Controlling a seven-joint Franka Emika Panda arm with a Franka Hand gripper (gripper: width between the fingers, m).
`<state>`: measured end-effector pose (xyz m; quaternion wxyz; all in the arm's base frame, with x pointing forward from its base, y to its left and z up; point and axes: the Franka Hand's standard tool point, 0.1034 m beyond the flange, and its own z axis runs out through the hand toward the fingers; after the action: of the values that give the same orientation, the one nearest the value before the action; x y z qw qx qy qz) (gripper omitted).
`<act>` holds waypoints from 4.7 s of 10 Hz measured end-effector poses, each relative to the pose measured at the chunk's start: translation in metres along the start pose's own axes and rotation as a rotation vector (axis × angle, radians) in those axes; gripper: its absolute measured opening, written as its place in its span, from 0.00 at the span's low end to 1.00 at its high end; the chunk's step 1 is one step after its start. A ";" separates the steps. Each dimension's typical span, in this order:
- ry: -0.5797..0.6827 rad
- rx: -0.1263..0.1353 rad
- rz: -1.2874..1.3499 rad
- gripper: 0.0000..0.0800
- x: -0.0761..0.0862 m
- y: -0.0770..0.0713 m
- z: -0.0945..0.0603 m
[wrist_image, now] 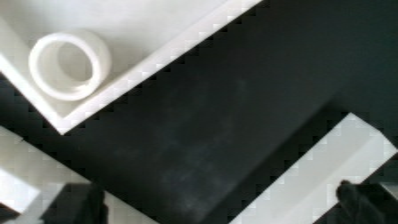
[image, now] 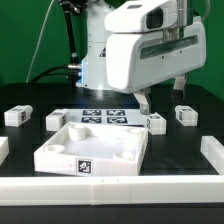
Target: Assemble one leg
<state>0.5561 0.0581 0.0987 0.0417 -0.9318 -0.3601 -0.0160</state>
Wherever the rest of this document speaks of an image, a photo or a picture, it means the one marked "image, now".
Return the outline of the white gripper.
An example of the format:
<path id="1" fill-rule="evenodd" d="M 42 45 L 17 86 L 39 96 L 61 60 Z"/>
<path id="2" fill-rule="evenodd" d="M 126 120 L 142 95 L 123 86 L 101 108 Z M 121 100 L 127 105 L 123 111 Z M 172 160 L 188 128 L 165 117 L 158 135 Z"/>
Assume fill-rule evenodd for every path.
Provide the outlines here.
<path id="1" fill-rule="evenodd" d="M 135 92 L 143 115 L 150 114 L 150 91 L 144 88 L 176 76 L 171 96 L 181 101 L 188 81 L 183 73 L 202 67 L 205 60 L 205 29 L 200 21 L 186 27 L 183 38 L 168 42 L 159 31 L 113 34 L 106 44 L 108 84 L 119 92 Z"/>

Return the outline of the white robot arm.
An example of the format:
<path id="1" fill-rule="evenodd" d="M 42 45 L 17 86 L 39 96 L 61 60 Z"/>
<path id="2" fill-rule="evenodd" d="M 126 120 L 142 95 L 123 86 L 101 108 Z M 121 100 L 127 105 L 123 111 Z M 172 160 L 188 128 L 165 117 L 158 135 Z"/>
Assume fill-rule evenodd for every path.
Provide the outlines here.
<path id="1" fill-rule="evenodd" d="M 96 95 L 133 94 L 150 113 L 150 87 L 173 78 L 184 91 L 187 73 L 206 61 L 203 18 L 192 0 L 58 0 L 67 26 L 76 85 Z"/>

